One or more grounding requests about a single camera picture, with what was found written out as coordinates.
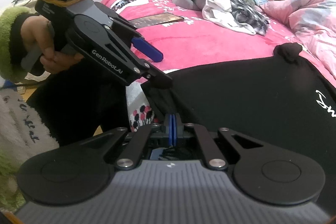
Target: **smartphone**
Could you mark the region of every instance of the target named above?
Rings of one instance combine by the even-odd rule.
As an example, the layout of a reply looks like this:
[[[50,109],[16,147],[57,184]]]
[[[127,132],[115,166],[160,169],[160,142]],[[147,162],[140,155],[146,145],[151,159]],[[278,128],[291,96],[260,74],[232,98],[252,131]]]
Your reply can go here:
[[[184,17],[176,16],[171,13],[162,13],[129,20],[129,22],[137,28],[154,26],[164,23],[180,22],[180,21],[184,21]]]

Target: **rubber band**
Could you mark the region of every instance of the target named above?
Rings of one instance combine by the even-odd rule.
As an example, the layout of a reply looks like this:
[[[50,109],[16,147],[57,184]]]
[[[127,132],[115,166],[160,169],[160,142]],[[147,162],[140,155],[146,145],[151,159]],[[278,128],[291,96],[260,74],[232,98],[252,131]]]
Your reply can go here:
[[[17,218],[15,215],[13,215],[10,212],[4,212],[3,214],[13,224],[24,224],[21,220],[19,220],[19,218]]]
[[[62,1],[62,0],[43,0],[46,3],[50,3],[53,5],[56,5],[58,7],[68,7],[70,5],[73,5],[81,0],[70,0],[70,1]]]

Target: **pink blanket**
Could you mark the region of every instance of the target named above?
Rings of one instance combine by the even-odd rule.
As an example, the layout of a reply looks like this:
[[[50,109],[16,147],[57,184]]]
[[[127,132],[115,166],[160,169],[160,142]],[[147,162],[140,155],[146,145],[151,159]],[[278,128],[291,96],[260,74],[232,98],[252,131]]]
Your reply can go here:
[[[103,0],[103,4],[110,7],[114,1],[116,0]],[[183,9],[173,4],[171,0],[149,0],[145,5],[127,7],[121,15],[130,20],[163,12],[183,16],[184,21],[138,30],[149,43],[163,52],[163,61],[154,64],[162,71],[224,61],[270,57],[273,56],[276,45],[300,42],[287,27],[273,19],[270,19],[266,36],[251,36],[203,20],[201,11]],[[141,52],[132,50],[138,57],[150,62]],[[305,51],[300,55],[313,63],[336,87],[336,80],[318,59]],[[154,114],[144,94],[141,93],[139,83],[134,83],[127,89],[127,97],[132,129],[151,122]]]
[[[290,27],[336,78],[336,0],[271,1],[261,8]]]

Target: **fluffy white fabric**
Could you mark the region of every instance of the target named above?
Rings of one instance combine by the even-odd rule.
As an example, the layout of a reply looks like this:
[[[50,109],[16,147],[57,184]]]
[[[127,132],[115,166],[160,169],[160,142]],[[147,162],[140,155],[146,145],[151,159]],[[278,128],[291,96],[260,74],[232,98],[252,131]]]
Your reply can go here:
[[[32,156],[58,148],[38,113],[11,89],[0,91],[0,150],[19,166]]]

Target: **metal screw head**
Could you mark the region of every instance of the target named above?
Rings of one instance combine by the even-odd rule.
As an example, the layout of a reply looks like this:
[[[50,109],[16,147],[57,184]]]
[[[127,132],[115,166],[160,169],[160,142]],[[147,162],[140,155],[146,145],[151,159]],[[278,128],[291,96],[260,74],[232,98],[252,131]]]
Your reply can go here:
[[[209,164],[212,167],[221,168],[221,167],[225,166],[226,162],[222,159],[212,159],[211,161],[209,161]]]
[[[117,161],[117,165],[120,167],[131,167],[133,165],[133,161],[130,159],[120,159]]]

